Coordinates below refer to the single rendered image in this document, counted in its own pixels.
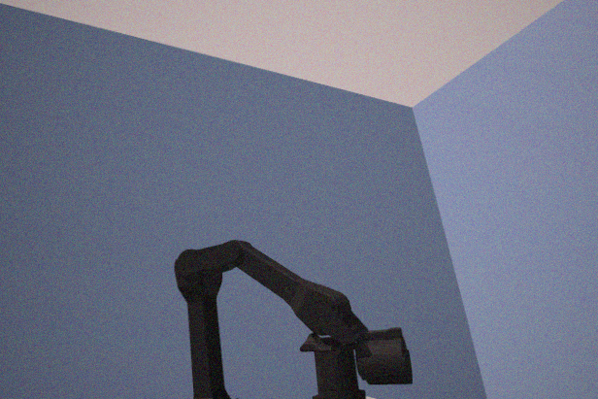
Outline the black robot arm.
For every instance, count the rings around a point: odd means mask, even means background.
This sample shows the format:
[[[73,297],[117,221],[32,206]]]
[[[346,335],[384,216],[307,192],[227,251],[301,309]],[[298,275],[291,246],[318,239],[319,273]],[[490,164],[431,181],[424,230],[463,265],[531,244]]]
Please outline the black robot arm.
[[[357,385],[356,366],[367,384],[413,383],[400,327],[369,331],[343,293],[300,278],[248,242],[231,240],[187,249],[174,263],[178,289],[188,305],[193,399],[231,399],[221,362],[216,297],[222,273],[236,267],[281,297],[313,331],[300,351],[315,352],[319,388]]]

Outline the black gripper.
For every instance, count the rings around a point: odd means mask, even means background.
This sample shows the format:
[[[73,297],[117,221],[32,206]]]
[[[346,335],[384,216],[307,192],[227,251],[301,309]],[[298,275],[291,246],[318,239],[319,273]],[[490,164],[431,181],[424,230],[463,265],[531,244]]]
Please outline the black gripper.
[[[359,389],[359,384],[340,389],[318,389],[318,395],[313,399],[366,399],[365,390]]]

